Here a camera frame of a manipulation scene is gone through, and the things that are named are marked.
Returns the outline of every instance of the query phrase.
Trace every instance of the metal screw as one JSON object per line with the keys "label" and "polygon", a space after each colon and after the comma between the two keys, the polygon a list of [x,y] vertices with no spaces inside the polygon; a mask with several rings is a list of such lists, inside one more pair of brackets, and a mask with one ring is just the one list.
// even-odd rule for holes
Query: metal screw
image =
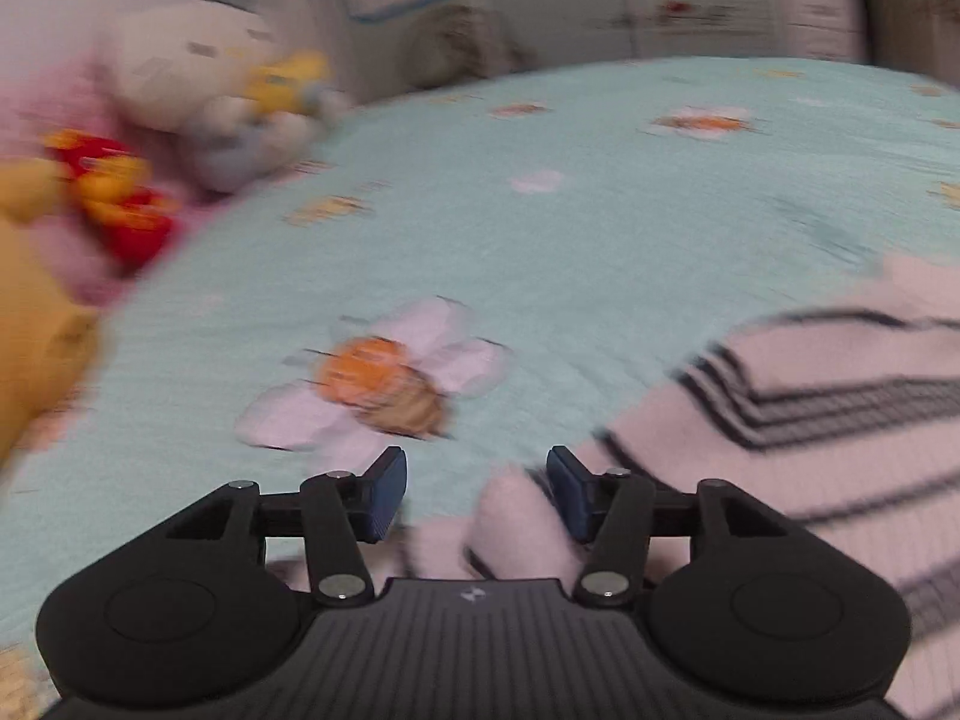
{"label": "metal screw", "polygon": [[590,595],[613,598],[614,595],[620,595],[630,589],[630,580],[614,571],[597,571],[587,574],[580,581],[580,586]]}
{"label": "metal screw", "polygon": [[339,598],[345,601],[347,598],[360,595],[367,589],[367,583],[353,574],[334,574],[320,580],[317,589],[328,598]]}

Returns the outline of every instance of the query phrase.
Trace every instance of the stuffed animal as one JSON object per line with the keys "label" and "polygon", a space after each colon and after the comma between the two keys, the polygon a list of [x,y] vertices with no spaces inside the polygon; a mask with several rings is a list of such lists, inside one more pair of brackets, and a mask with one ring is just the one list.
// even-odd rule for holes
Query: stuffed animal
{"label": "stuffed animal", "polygon": [[50,160],[0,165],[0,471],[30,424],[74,391],[100,347],[97,312],[71,302],[21,229],[64,205],[64,178]]}
{"label": "stuffed animal", "polygon": [[240,94],[254,68],[281,55],[252,7],[253,0],[195,0],[118,20],[107,67],[125,118],[177,132],[208,100]]}
{"label": "stuffed animal", "polygon": [[241,97],[210,100],[181,132],[181,150],[206,189],[231,193],[306,155],[349,112],[326,59],[298,52],[251,73]]}
{"label": "stuffed animal", "polygon": [[170,244],[178,231],[175,209],[144,188],[150,177],[145,160],[123,143],[72,129],[50,136],[46,145],[66,165],[75,207],[122,274],[139,271]]}

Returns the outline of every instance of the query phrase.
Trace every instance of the drawer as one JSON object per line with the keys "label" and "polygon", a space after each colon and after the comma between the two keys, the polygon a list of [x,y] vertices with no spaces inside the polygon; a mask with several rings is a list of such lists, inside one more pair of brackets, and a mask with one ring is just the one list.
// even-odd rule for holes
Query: drawer
{"label": "drawer", "polygon": [[784,20],[843,32],[863,30],[862,0],[784,0]]}
{"label": "drawer", "polygon": [[787,53],[804,59],[829,59],[834,62],[865,61],[866,47],[860,32],[822,29],[819,26],[789,25],[786,28]]}

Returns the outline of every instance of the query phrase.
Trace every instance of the red and yellow plush toy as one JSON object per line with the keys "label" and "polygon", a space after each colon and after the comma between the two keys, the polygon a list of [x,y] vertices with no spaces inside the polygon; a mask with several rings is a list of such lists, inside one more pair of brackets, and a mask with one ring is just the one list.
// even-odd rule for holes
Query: red and yellow plush toy
{"label": "red and yellow plush toy", "polygon": [[143,186],[150,165],[117,141],[66,129],[46,146],[67,166],[73,200],[121,271],[147,265],[178,231],[175,206]]}

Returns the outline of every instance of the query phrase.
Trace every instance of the bed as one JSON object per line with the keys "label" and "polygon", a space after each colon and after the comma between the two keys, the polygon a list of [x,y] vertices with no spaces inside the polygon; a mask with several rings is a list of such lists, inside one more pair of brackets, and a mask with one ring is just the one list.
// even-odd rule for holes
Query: bed
{"label": "bed", "polygon": [[738,323],[892,248],[954,254],[957,122],[960,95],[928,80],[792,59],[588,66],[363,110],[114,319],[88,410],[0,508],[0,643],[228,480],[295,490],[362,464],[379,423],[356,388],[376,384],[337,390],[337,430],[267,413],[270,394],[309,412],[294,390],[321,368],[336,389],[356,338],[417,338],[414,368],[445,383],[421,391],[442,416],[384,439],[407,450],[416,523],[467,514],[504,461],[577,445]]}

